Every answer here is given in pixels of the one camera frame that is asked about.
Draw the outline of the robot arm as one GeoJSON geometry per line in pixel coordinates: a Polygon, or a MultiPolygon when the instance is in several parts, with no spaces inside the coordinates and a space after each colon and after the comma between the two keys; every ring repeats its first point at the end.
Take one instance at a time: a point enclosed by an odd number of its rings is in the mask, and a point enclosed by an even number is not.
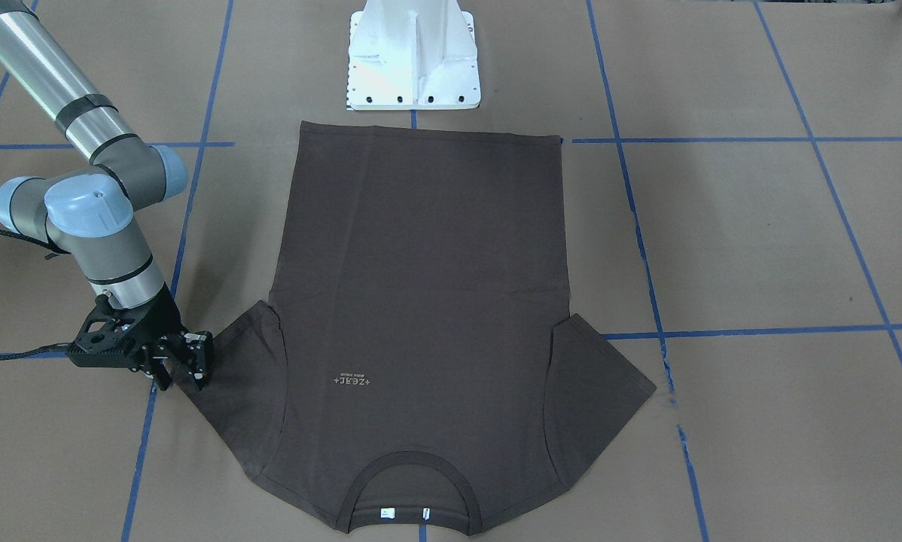
{"type": "Polygon", "coordinates": [[[72,256],[94,293],[73,340],[29,356],[59,352],[76,367],[124,368],[160,390],[179,368],[203,390],[212,378],[212,333],[184,326],[136,220],[139,210],[184,191],[184,161],[166,145],[145,143],[24,1],[0,1],[0,64],[86,162],[0,186],[0,236],[72,256]]]}

